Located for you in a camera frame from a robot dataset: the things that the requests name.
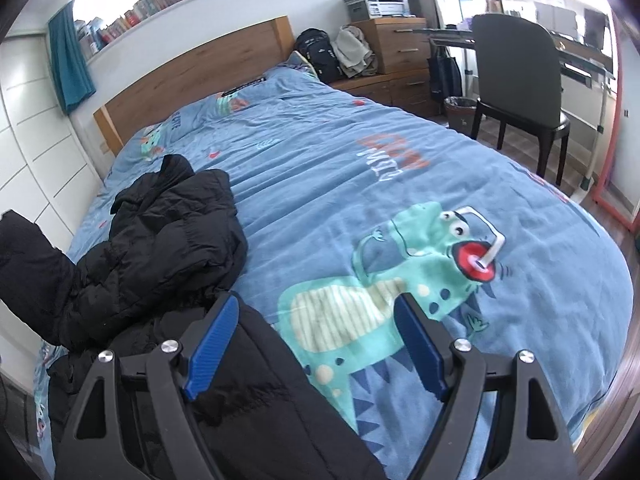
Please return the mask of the white printer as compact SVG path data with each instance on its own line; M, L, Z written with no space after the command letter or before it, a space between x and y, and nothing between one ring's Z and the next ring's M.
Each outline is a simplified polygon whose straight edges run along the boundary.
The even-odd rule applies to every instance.
M353 22L372 18L411 18L409 0L344 0Z

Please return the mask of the teal left curtain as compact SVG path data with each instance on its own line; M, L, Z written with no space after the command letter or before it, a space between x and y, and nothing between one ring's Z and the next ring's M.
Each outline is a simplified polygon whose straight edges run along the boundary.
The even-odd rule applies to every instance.
M48 33L55 93L61 110L69 115L96 93L77 39L73 3L67 3L50 19Z

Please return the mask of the wooden headboard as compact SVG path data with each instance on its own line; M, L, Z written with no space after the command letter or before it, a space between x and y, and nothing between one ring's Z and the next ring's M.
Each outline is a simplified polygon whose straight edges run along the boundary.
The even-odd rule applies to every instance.
M286 61L294 35L286 15L229 32L152 70L93 114L106 146L118 154L145 126L217 92L262 76Z

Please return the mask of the dark hanging bag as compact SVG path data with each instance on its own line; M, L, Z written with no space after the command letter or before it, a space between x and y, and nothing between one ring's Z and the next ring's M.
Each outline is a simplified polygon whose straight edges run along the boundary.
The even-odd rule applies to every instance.
M442 104L447 98L462 96L462 78L459 65L445 47L436 47L428 59L431 97Z

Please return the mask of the white desk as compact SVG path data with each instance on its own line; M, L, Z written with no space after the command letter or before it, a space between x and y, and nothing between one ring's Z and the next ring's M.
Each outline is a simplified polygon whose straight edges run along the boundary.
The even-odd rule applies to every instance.
M475 49L473 33L469 30L421 27L413 28L410 32L412 34L422 34L427 36L428 40L437 47L461 48L466 50ZM591 81L593 86L595 84L598 85L601 92L601 103L597 125L590 124L590 122L587 122L584 118L580 118L573 112L565 112L569 118L577 119L578 122L581 122L594 132L594 140L587 169L585 174L582 176L582 180L578 187L570 196L570 199L574 203L581 204L591 191L594 182L596 182L594 173L596 172L597 166L597 154L600 145L604 140L606 108L608 107L608 97L611 95L610 88L608 88L608 81L614 79L615 76L599 62L588 60L588 58L583 58L580 55L566 50L563 41L560 41L559 47L557 47L556 50L559 52L559 62L562 74L573 78L574 80L577 79L577 76L582 76L582 84L585 87L587 87L587 82Z

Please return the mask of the dark grey chair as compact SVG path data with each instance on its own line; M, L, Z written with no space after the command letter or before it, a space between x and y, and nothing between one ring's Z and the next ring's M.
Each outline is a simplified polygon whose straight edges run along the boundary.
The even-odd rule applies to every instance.
M562 111L559 51L544 27L516 16L485 13L472 18L478 90L470 137L484 117L499 123L498 150L506 128L538 140L536 175L546 176L553 144L561 143L555 184L563 180L570 120Z

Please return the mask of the black puffer jacket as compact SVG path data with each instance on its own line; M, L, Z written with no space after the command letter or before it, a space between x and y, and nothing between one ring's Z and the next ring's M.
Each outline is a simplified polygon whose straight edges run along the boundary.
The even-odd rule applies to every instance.
M195 171L168 155L157 172L119 192L107 239L78 261L15 211L1 217L1 298L49 344L65 349L49 367L48 408L58 478L80 466L102 477L106 422L96 393L79 428L70 423L89 370L105 350L144 356L201 321L231 296L247 241L228 174ZM205 389L189 405L200 448L228 479L381 479L384 469L310 384L283 339L250 306Z

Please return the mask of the blue dinosaur print duvet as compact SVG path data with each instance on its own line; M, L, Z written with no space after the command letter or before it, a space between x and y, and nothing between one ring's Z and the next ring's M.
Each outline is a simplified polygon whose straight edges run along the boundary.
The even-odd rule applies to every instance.
M480 351L533 352L578 441L622 358L624 256L584 208L462 134L278 66L139 130L68 255L103 242L117 193L184 156L231 181L248 243L235 290L402 479L442 407L395 330L410 292Z

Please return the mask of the waste bin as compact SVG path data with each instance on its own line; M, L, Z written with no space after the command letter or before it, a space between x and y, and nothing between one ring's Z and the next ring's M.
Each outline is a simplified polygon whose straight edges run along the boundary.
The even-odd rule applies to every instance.
M449 128L469 136L472 132L476 101L463 96L448 96L444 105Z

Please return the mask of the beige bag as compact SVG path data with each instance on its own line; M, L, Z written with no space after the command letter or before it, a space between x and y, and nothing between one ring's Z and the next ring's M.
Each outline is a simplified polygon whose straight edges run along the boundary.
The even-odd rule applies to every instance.
M360 28L343 26L331 44L347 78L371 77L378 73L378 59Z

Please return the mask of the black backpack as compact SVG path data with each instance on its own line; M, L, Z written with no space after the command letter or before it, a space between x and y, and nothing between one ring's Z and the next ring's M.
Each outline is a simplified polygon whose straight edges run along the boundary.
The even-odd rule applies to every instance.
M325 84L333 84L345 77L335 56L330 36L324 30L304 30L297 37L294 49L314 66L319 79Z

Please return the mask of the white sliding wardrobe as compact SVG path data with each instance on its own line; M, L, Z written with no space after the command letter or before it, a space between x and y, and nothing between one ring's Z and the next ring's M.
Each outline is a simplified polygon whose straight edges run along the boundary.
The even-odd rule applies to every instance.
M43 36L1 44L1 210L65 252L102 181L58 104Z

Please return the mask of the wooden drawer dresser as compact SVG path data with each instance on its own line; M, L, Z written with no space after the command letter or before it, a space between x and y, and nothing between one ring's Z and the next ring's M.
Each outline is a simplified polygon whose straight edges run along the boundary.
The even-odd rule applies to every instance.
M413 32L425 28L426 19L370 18L355 26L372 48L378 71L373 76L334 82L332 87L419 117L435 117L439 106L431 98L431 43L426 35Z

